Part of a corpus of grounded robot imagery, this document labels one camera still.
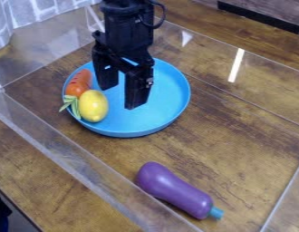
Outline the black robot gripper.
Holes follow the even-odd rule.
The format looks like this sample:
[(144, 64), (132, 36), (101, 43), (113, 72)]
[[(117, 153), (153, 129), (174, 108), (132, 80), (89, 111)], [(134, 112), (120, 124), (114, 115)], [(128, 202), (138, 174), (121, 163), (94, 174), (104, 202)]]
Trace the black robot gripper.
[(124, 82), (124, 107), (134, 109), (148, 102), (153, 84), (153, 9), (150, 0), (104, 0), (104, 31), (92, 35), (96, 45), (92, 61), (97, 84), (102, 91), (118, 84), (118, 71), (128, 72)]

